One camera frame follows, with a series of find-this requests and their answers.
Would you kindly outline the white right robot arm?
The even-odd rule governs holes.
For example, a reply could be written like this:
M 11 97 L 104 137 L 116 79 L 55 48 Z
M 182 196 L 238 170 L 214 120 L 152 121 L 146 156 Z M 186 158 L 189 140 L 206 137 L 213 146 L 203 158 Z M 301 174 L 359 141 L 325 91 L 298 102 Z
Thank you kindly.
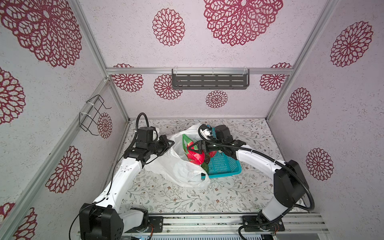
M 256 168 L 273 180 L 274 196 L 259 213 L 260 225 L 279 221 L 293 208 L 305 211 L 314 209 L 313 196 L 297 162 L 275 160 L 251 148 L 247 143 L 235 140 L 225 125 L 214 129 L 201 125 L 198 134 L 202 139 L 198 143 L 200 152 L 221 151 L 228 157 Z

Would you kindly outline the red dragon fruit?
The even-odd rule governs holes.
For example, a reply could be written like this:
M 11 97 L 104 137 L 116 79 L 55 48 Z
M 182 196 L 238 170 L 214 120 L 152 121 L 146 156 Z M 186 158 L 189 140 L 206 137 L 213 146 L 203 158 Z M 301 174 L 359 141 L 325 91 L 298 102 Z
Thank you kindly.
M 189 159 L 189 161 L 196 165 L 208 164 L 216 154 L 217 151 L 206 153 L 202 149 L 202 144 L 198 144 L 196 141 L 189 138 L 187 135 L 182 135 L 183 150 Z

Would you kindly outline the white plastic bag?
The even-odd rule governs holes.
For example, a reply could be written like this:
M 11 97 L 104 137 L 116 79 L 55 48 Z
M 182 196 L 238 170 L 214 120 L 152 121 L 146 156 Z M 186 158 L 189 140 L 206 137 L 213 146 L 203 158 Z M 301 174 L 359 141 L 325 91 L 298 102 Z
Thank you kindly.
M 193 125 L 168 137 L 175 144 L 163 156 L 145 165 L 144 169 L 159 174 L 164 179 L 183 188 L 207 188 L 211 182 L 210 178 L 206 176 L 205 179 L 202 179 L 202 174 L 207 172 L 201 166 L 191 163 L 183 149 L 183 135 L 195 141 L 202 139 L 198 134 L 200 125 Z

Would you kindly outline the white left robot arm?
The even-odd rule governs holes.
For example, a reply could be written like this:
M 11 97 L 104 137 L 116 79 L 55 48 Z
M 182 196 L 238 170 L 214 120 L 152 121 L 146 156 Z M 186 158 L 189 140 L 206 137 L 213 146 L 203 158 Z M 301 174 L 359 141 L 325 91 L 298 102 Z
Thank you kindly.
M 124 194 L 135 177 L 149 161 L 164 155 L 173 145 L 165 135 L 138 141 L 127 148 L 118 171 L 109 185 L 91 204 L 83 204 L 79 211 L 82 240 L 119 240 L 130 230 L 145 231 L 149 228 L 147 210 L 132 208 L 120 213 Z

